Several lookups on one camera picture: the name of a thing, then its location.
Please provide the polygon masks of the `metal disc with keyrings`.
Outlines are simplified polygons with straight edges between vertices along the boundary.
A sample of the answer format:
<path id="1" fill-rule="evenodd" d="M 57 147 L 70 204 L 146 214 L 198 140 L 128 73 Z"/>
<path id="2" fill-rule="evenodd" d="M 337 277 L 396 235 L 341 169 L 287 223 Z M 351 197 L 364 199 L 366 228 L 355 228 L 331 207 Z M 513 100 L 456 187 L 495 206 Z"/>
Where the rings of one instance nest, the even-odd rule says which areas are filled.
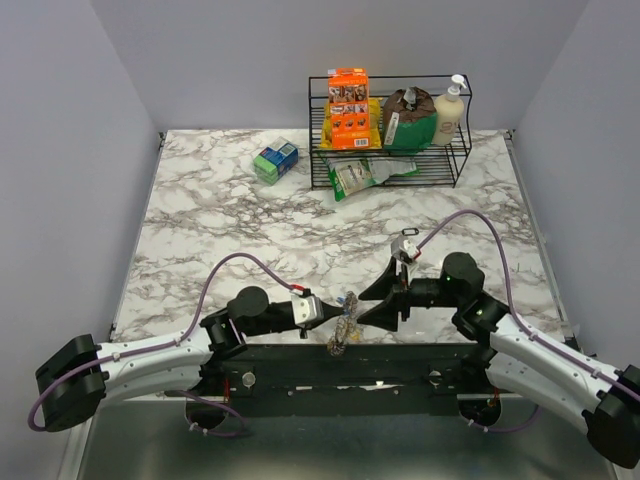
<path id="1" fill-rule="evenodd" d="M 344 297 L 338 298 L 338 302 L 343 308 L 343 313 L 338 318 L 327 343 L 327 350 L 332 357 L 342 356 L 348 345 L 359 343 L 362 334 L 362 329 L 357 323 L 357 295 L 348 291 Z"/>

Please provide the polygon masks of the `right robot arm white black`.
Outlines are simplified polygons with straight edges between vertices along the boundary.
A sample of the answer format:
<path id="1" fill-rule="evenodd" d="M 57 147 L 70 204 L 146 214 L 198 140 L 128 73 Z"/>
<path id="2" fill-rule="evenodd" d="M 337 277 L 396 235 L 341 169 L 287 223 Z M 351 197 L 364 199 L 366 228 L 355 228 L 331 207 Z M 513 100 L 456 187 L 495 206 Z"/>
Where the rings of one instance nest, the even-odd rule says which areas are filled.
<path id="1" fill-rule="evenodd" d="M 377 304 L 358 321 L 395 332 L 412 308 L 452 308 L 452 323 L 477 347 L 460 367 L 469 390 L 489 385 L 536 403 L 585 434 L 610 462 L 639 463 L 639 369 L 600 362 L 517 320 L 484 290 L 484 273 L 467 253 L 445 257 L 437 278 L 415 278 L 391 259 L 384 273 L 359 296 Z"/>

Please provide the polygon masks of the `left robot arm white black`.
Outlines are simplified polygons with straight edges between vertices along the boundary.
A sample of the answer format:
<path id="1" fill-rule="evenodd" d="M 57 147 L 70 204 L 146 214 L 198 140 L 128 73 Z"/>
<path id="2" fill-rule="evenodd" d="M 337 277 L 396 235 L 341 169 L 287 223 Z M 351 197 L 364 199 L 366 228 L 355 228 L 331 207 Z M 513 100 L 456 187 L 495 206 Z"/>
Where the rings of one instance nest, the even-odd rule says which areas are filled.
<path id="1" fill-rule="evenodd" d="M 93 417 L 101 404 L 157 392 L 194 388 L 212 394 L 222 380 L 214 363 L 245 351 L 246 338 L 306 334 L 342 313 L 308 289 L 272 302 L 265 290 L 249 286 L 192 329 L 122 343 L 98 344 L 89 334 L 76 336 L 36 370 L 39 397 L 32 410 L 42 414 L 44 423 L 30 416 L 29 427 L 67 430 Z"/>

